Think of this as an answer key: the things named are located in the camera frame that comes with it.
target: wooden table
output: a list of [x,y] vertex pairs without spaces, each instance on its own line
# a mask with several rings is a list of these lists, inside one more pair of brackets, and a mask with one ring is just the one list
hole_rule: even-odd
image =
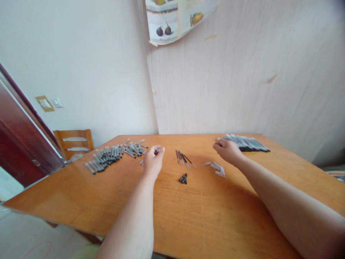
[[[345,184],[260,134],[270,153],[245,153],[288,183],[345,215]],[[247,179],[223,161],[212,144],[223,135],[117,136],[99,149],[145,139],[165,147],[163,168],[154,189],[154,251],[176,258],[298,258],[276,227]],[[178,165],[180,149],[197,166]],[[92,175],[84,163],[91,152],[4,206],[40,218],[105,236],[129,198],[143,167],[141,158],[124,158]],[[227,178],[217,176],[208,161],[221,164]],[[188,184],[178,180],[188,172]]]

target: chair backrest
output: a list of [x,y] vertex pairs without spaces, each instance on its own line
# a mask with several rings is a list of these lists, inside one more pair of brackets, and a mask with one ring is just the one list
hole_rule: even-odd
[[[74,154],[85,154],[94,150],[91,130],[89,129],[72,130],[72,131],[54,131],[54,135],[66,160],[69,160]],[[83,140],[81,141],[80,140],[78,141],[64,140],[66,138],[71,138],[71,137],[81,137],[81,138],[85,138],[86,140],[84,141]],[[78,150],[78,151],[68,150],[74,147],[84,147],[84,148],[87,148],[88,150]]]

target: forearm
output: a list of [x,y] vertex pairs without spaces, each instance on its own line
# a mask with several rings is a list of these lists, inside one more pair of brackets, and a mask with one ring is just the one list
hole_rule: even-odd
[[96,259],[151,258],[154,184],[155,179],[143,174]]
[[305,258],[333,258],[345,237],[345,218],[275,174],[243,158],[235,165],[268,208],[278,228]]

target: brown door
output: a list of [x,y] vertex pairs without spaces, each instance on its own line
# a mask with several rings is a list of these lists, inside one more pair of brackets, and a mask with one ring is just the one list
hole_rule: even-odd
[[1,72],[0,165],[26,187],[64,163],[51,132],[25,104],[19,89],[12,87],[12,79]]

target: floor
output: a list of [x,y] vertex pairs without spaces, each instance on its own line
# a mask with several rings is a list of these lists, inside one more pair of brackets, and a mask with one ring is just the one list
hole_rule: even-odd
[[[89,244],[73,228],[52,228],[45,221],[0,206],[0,259],[70,259]],[[165,259],[154,254],[153,259]]]

